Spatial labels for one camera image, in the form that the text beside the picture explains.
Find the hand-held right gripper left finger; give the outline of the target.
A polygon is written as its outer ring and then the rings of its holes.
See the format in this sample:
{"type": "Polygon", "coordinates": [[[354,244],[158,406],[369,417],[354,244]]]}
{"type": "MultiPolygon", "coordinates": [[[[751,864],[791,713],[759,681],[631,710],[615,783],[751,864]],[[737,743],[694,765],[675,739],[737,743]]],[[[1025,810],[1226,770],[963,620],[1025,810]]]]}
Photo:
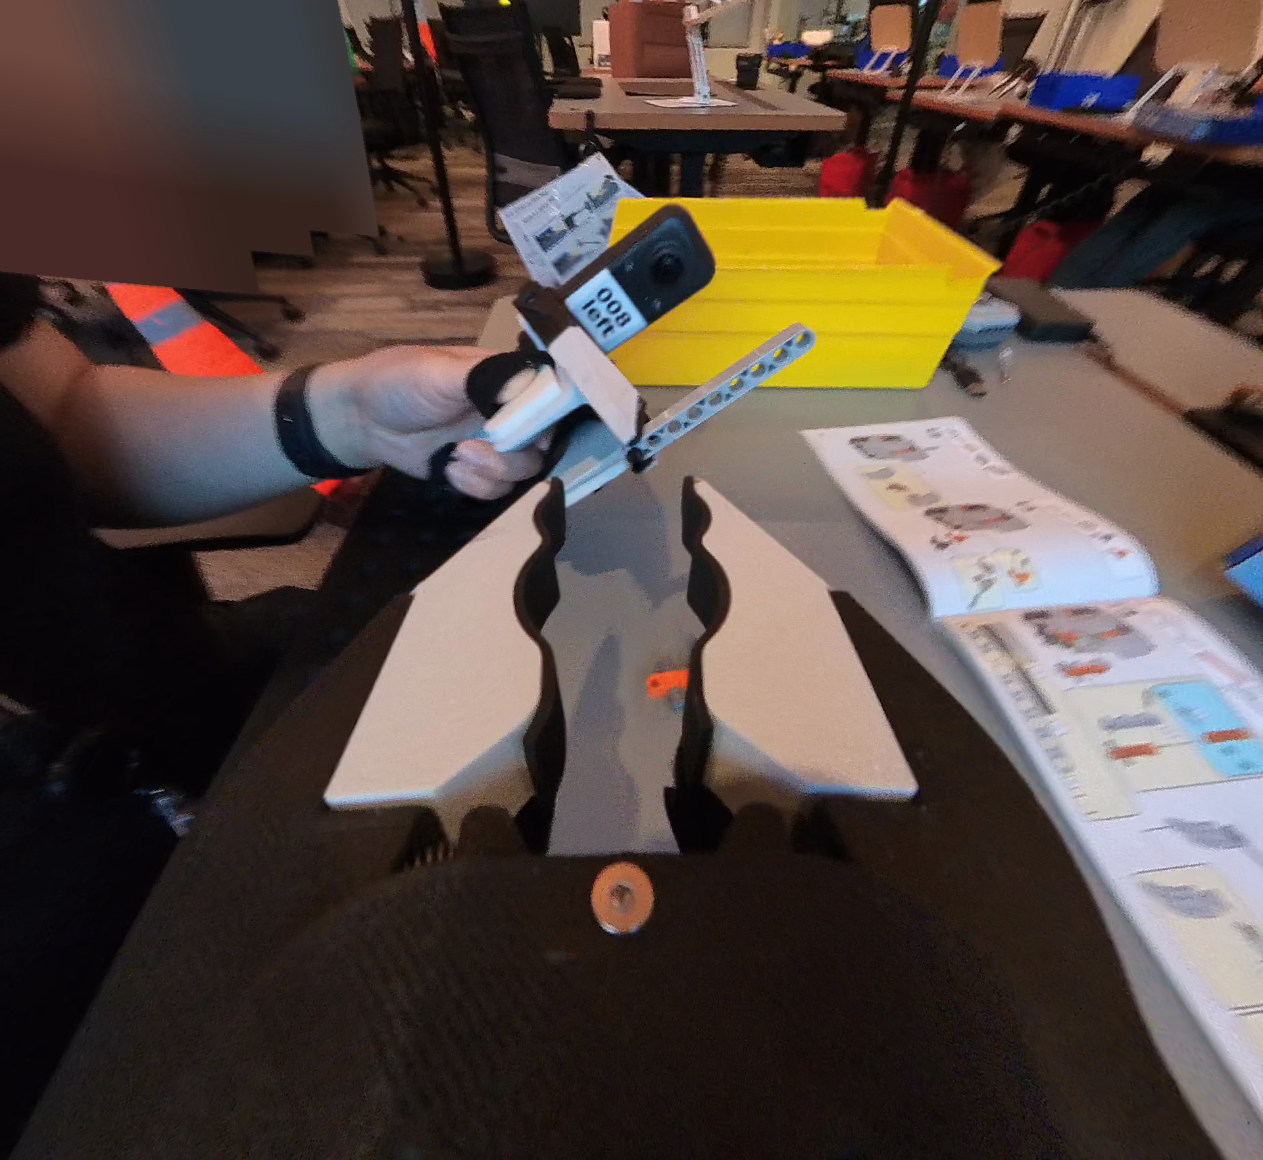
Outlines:
{"type": "Polygon", "coordinates": [[[415,806],[454,839],[471,811],[495,807],[528,849],[548,849],[565,721],[545,624],[564,539],[564,490],[550,478],[406,595],[328,808],[415,806]]]}

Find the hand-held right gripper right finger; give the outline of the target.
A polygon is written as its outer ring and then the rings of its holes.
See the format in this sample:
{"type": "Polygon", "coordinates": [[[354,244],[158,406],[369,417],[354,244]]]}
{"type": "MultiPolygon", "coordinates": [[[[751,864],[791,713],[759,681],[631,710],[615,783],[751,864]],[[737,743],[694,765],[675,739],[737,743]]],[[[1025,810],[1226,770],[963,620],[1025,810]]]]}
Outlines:
{"type": "Polygon", "coordinates": [[[828,583],[708,482],[680,494],[699,621],[665,803],[680,852],[712,852],[749,807],[910,802],[905,755],[828,583]]]}

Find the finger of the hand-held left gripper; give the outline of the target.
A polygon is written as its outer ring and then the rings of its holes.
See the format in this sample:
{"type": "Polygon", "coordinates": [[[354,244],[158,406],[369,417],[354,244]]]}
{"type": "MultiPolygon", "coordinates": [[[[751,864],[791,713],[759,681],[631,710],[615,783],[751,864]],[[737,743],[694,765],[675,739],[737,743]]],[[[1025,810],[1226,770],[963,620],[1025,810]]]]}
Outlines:
{"type": "Polygon", "coordinates": [[[641,398],[584,329],[562,329],[546,344],[558,385],[589,406],[623,446],[639,441],[641,398]]]}
{"type": "Polygon", "coordinates": [[[556,438],[560,449],[549,470],[549,478],[560,481],[564,506],[578,504],[623,474],[643,474],[651,469],[651,457],[634,449],[627,458],[627,446],[590,412],[578,413],[566,425],[565,435],[556,438]]]}

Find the grey perforated toy beam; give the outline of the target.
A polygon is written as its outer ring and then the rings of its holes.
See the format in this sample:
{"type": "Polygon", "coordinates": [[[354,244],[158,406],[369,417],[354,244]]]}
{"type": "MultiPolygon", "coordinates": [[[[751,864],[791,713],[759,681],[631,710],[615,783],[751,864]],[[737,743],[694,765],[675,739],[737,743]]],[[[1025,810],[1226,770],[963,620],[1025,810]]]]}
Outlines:
{"type": "Polygon", "coordinates": [[[626,465],[637,474],[647,471],[671,443],[797,362],[814,344],[814,331],[796,323],[751,349],[650,419],[639,431],[638,441],[627,447],[626,465]]]}

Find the person's left forearm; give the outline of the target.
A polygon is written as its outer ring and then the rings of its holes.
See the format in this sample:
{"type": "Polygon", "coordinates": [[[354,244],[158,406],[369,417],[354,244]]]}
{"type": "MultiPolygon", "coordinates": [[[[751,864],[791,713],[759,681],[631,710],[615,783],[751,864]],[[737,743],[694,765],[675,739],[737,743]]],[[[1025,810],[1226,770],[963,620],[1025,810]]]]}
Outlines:
{"type": "Polygon", "coordinates": [[[1,382],[103,524],[213,520],[310,486],[276,438],[276,374],[97,365],[38,319],[3,350],[1,382]]]}

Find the white desk lamp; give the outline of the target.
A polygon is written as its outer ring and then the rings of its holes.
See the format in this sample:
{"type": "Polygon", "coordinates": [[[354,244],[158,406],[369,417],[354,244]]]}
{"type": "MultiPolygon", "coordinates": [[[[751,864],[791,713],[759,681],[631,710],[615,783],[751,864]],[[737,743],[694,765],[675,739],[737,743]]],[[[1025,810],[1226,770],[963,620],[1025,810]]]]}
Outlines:
{"type": "Polygon", "coordinates": [[[712,94],[706,61],[703,27],[716,16],[734,11],[752,0],[703,0],[702,3],[690,3],[687,0],[669,1],[679,1],[683,7],[682,27],[688,53],[692,93],[676,97],[650,97],[647,102],[655,108],[692,112],[735,108],[736,102],[712,94]]]}

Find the grey desk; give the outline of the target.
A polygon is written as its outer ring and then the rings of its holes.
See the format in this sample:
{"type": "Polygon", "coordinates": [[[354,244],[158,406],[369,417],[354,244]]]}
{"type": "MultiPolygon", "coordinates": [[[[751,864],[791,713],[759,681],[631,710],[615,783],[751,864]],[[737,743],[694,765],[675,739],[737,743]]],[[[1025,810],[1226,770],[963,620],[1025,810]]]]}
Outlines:
{"type": "Polygon", "coordinates": [[[868,613],[846,621],[922,796],[885,852],[853,836],[861,804],[829,804],[829,816],[857,860],[986,956],[1070,1153],[1260,1157],[1260,1107],[1231,1065],[1259,1051],[1227,1053],[1199,1027],[902,559],[799,435],[938,415],[967,419],[1041,485],[1138,538],[1163,593],[1260,673],[1260,611],[1222,572],[1260,531],[1260,477],[1084,353],[1027,349],[974,404],[943,377],[914,392],[760,389],[568,515],[546,627],[569,727],[553,851],[672,849],[662,791],[679,722],[646,700],[643,678],[699,632],[679,527],[680,483],[699,475],[868,613]]]}

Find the person's left hand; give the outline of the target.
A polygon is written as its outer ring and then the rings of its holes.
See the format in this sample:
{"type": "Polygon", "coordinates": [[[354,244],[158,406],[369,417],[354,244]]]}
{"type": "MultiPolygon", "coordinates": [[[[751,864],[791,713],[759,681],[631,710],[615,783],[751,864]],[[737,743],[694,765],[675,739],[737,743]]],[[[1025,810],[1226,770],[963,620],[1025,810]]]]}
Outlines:
{"type": "Polygon", "coordinates": [[[390,467],[426,477],[431,458],[454,443],[440,475],[455,491],[491,502],[538,477],[538,443],[499,453],[480,439],[483,418],[466,382],[488,352],[472,346],[386,348],[332,362],[308,381],[308,410],[324,447],[346,466],[390,467]]]}

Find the printed paper leaflet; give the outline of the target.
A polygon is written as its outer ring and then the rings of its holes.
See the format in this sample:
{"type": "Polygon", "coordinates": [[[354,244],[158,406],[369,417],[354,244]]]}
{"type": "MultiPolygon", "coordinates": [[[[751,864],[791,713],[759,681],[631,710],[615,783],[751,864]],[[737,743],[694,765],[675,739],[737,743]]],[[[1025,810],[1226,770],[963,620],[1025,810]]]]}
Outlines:
{"type": "Polygon", "coordinates": [[[639,199],[639,191],[592,155],[503,207],[499,222],[529,279],[561,287],[609,247],[622,199],[639,199]]]}

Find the brown bag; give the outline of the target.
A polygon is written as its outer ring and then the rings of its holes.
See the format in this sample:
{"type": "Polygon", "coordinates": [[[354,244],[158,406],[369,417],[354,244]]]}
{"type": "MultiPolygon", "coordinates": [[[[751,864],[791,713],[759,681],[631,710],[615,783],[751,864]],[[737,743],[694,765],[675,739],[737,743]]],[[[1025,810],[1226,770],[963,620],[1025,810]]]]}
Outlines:
{"type": "Polygon", "coordinates": [[[619,0],[609,11],[617,78],[691,78],[683,9],[687,0],[619,0]]]}

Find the open instruction booklet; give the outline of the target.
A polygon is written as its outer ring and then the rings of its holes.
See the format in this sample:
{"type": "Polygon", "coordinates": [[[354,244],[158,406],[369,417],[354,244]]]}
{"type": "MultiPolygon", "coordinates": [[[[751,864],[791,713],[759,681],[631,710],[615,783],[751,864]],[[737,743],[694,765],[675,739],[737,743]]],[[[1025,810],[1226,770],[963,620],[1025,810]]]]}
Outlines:
{"type": "Polygon", "coordinates": [[[1262,686],[1145,548],[963,419],[803,433],[905,559],[1092,873],[1262,1091],[1262,686]]]}

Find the red bag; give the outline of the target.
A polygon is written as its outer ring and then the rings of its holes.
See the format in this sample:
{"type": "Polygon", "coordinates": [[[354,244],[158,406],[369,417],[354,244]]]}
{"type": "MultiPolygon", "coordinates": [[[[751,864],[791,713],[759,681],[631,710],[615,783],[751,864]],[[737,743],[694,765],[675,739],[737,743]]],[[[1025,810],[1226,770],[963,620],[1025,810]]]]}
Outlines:
{"type": "MultiPolygon", "coordinates": [[[[817,197],[821,199],[865,200],[874,186],[877,157],[868,147],[852,145],[822,161],[817,197]]],[[[958,231],[971,203],[970,175],[963,169],[938,167],[919,173],[911,166],[893,175],[883,198],[885,204],[902,200],[911,204],[951,231],[958,231]]]]}

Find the pale blue case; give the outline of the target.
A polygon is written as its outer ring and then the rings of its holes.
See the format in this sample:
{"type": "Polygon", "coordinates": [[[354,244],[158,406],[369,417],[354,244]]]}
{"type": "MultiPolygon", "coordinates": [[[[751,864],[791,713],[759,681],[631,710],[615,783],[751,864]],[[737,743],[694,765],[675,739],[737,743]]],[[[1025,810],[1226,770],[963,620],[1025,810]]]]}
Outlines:
{"type": "Polygon", "coordinates": [[[984,292],[968,309],[950,348],[956,352],[996,349],[1015,336],[1020,320],[1019,307],[984,292]]]}

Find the black flat box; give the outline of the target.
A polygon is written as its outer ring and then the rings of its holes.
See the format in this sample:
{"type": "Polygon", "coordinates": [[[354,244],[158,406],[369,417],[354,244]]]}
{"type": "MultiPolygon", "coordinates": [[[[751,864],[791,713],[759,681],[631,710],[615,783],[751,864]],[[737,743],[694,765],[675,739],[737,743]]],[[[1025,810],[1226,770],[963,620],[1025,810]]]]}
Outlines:
{"type": "Polygon", "coordinates": [[[1097,341],[1094,321],[1037,281],[994,275],[986,291],[1017,311],[1016,336],[1021,341],[1067,346],[1097,341]]]}

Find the orange safety vest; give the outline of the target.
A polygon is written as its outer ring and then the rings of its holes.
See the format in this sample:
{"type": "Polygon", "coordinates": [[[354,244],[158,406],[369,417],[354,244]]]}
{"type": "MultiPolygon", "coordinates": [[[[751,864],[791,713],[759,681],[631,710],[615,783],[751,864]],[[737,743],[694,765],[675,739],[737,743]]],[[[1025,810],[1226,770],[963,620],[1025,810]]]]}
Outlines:
{"type": "Polygon", "coordinates": [[[170,373],[198,378],[261,376],[261,365],[202,317],[175,289],[106,283],[119,312],[170,373]]]}

